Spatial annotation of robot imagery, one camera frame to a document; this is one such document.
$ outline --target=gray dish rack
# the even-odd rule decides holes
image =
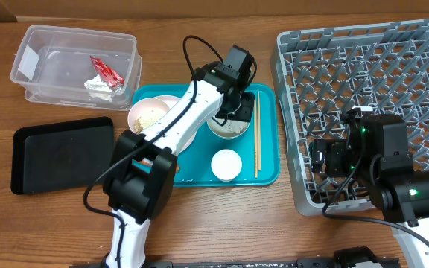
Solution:
[[[314,175],[308,144],[345,138],[339,115],[353,106],[401,115],[415,168],[429,170],[429,19],[284,32],[270,62],[299,213],[321,214],[344,179]],[[362,190],[344,190],[330,212],[373,208]]]

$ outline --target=chopsticks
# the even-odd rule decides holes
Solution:
[[[261,101],[254,100],[254,177],[261,170]]]

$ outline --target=transparent container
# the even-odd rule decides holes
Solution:
[[[94,78],[90,56],[101,58],[125,80],[116,90],[88,90]],[[142,59],[129,34],[32,25],[24,35],[10,79],[31,102],[128,110],[139,87]]]

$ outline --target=wooden tabletop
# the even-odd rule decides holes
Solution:
[[[233,44],[258,62],[254,82],[273,86],[269,57],[282,31],[426,19],[429,13],[287,16],[235,19],[150,19],[51,22],[50,25],[132,34],[143,59],[141,86],[188,83],[182,39],[194,34],[221,55]],[[117,135],[127,113],[29,103],[25,90],[9,79],[14,56],[30,23],[0,24],[0,267],[67,267],[97,262],[110,250],[113,219],[87,211],[83,188],[16,196],[10,191],[13,134],[20,127],[106,115]],[[215,60],[190,42],[194,66]],[[371,223],[304,217],[293,203],[285,158],[285,132],[278,107],[282,170],[268,187],[174,189],[162,215],[151,223],[148,258],[174,262],[292,260],[332,256],[338,249],[368,246],[377,256],[398,257],[390,228]],[[106,208],[96,188],[90,202]],[[381,217],[379,211],[359,215]]]

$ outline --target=blue tray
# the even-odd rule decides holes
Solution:
[[[160,95],[173,95],[181,98],[188,89],[188,84],[148,85],[138,89],[133,96],[133,103],[145,98]],[[204,123],[197,131],[193,143],[178,155],[179,172],[175,175],[174,187],[220,187],[241,185],[269,185],[276,181],[281,170],[279,160],[279,136],[277,133],[276,97],[264,84],[252,84],[247,88],[254,92],[261,101],[261,171],[254,177],[254,124],[238,138],[223,140],[216,136]],[[243,160],[241,173],[231,182],[221,182],[212,172],[212,157],[222,149],[231,149]],[[149,171],[149,167],[136,164]]]

